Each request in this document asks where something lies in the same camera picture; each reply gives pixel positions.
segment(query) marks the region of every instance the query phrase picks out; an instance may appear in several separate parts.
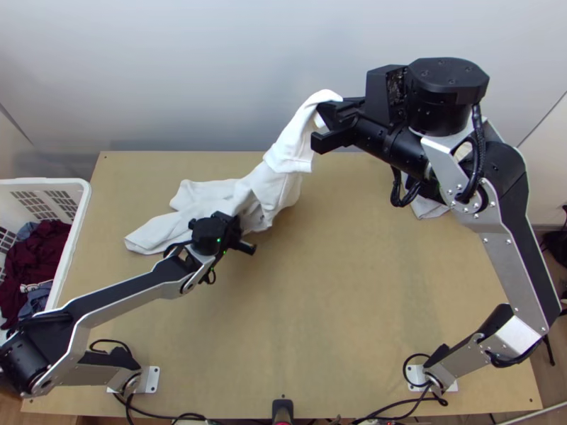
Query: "maroon shirt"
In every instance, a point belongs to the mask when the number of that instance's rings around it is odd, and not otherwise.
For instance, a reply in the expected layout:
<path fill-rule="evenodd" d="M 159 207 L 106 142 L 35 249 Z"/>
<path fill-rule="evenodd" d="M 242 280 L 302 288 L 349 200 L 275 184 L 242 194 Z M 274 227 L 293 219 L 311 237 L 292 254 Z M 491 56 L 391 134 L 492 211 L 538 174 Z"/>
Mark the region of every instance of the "maroon shirt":
<path fill-rule="evenodd" d="M 6 254 L 6 276 L 0 285 L 0 309 L 6 318 L 2 329 L 18 323 L 18 312 L 28 296 L 20 285 L 50 281 L 61 258 L 71 225 L 60 221 L 43 221 L 25 241 L 16 242 Z"/>

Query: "laundry basket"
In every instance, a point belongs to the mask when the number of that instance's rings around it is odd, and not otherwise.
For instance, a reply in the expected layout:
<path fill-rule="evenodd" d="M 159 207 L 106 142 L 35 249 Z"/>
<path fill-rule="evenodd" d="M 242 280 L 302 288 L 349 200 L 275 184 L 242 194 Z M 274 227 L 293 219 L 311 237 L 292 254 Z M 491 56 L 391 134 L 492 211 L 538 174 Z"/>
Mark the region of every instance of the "laundry basket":
<path fill-rule="evenodd" d="M 72 224 L 53 279 L 46 310 L 57 304 L 83 224 L 91 185 L 81 178 L 14 178 L 0 180 L 0 285 L 6 252 L 27 222 L 60 220 Z"/>

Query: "robotic arm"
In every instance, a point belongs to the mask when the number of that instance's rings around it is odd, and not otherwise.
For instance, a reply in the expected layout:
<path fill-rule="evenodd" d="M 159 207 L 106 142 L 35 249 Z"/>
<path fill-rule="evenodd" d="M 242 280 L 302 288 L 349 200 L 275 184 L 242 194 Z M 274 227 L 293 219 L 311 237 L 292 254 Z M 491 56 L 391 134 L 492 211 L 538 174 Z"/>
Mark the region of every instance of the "robotic arm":
<path fill-rule="evenodd" d="M 127 346 L 106 353 L 94 344 L 86 350 L 86 344 L 91 329 L 108 320 L 158 298 L 181 297 L 199 283 L 214 283 L 214 267 L 228 249 L 249 255 L 256 250 L 241 240 L 239 217 L 215 212 L 190 221 L 189 228 L 193 239 L 170 246 L 149 273 L 19 323 L 0 347 L 0 366 L 20 395 L 46 395 L 57 385 L 105 385 L 124 398 L 134 391 L 155 392 L 158 367 L 142 367 Z"/>
<path fill-rule="evenodd" d="M 394 206 L 408 205 L 417 194 L 445 203 L 478 233 L 492 261 L 510 303 L 498 305 L 457 345 L 441 345 L 418 368 L 415 383 L 431 382 L 439 396 L 483 366 L 526 359 L 561 311 L 526 215 L 524 159 L 481 115 L 488 80 L 474 63 L 449 57 L 373 69 L 366 97 L 318 106 L 329 132 L 311 136 L 320 154 L 354 145 L 390 164 Z M 472 152 L 458 161 L 463 145 Z M 400 171 L 409 176 L 402 199 Z"/>
<path fill-rule="evenodd" d="M 417 194 L 438 200 L 481 238 L 509 304 L 496 306 L 474 333 L 453 347 L 442 344 L 417 368 L 416 390 L 429 385 L 437 395 L 483 366 L 503 368 L 526 359 L 561 311 L 526 216 L 522 155 L 481 115 L 488 80 L 474 63 L 454 58 L 374 69 L 366 76 L 366 97 L 318 106 L 329 132 L 311 139 L 320 154 L 355 145 L 384 160 L 393 170 L 394 206 L 408 205 Z M 471 153 L 458 161 L 456 151 L 464 145 Z M 409 178 L 400 198 L 402 171 Z M 149 273 L 18 325 L 0 346 L 0 367 L 22 397 L 46 395 L 56 385 L 106 385 L 124 398 L 157 389 L 159 368 L 142 367 L 128 347 L 106 353 L 86 345 L 93 327 L 157 298 L 174 299 L 199 283 L 213 283 L 214 266 L 228 249 L 255 251 L 241 240 L 238 217 L 216 212 L 189 227 L 193 239 L 168 248 Z"/>

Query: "table top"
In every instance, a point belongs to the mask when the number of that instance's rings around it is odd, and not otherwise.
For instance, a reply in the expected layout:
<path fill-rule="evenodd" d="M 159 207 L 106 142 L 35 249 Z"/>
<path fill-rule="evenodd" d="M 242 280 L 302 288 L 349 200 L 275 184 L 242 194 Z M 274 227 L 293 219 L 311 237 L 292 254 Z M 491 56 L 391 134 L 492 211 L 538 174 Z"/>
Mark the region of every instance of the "table top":
<path fill-rule="evenodd" d="M 129 252 L 123 237 L 171 211 L 182 179 L 238 178 L 258 152 L 103 152 L 59 305 L 145 273 L 159 256 Z M 505 302 L 482 243 L 446 214 L 417 220 L 389 203 L 389 166 L 363 153 L 315 158 L 298 203 L 248 235 L 254 256 L 227 255 L 217 282 L 157 300 L 94 329 L 126 342 L 140 364 L 161 366 L 150 412 L 267 418 L 293 400 L 296 417 L 360 417 L 416 397 L 402 377 L 412 353 L 432 353 L 476 330 Z M 541 408 L 530 362 L 459 379 L 448 407 L 416 415 Z M 102 387 L 59 387 L 27 412 L 123 416 Z M 406 412 L 400 407 L 393 414 Z"/>

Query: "white cloth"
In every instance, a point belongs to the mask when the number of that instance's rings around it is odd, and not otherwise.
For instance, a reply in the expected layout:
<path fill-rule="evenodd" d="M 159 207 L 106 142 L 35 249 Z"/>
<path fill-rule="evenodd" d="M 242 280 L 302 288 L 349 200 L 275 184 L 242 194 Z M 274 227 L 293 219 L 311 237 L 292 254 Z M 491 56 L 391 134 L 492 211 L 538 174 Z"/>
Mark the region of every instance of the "white cloth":
<path fill-rule="evenodd" d="M 301 173 L 311 172 L 311 132 L 324 125 L 315 108 L 321 102 L 342 101 L 331 90 L 309 97 L 297 110 L 263 161 L 241 179 L 196 182 L 183 180 L 169 205 L 176 210 L 152 218 L 125 239 L 126 247 L 140 254 L 164 251 L 170 244 L 191 238 L 189 220 L 215 211 L 240 216 L 244 233 L 261 232 L 274 217 L 299 199 Z"/>

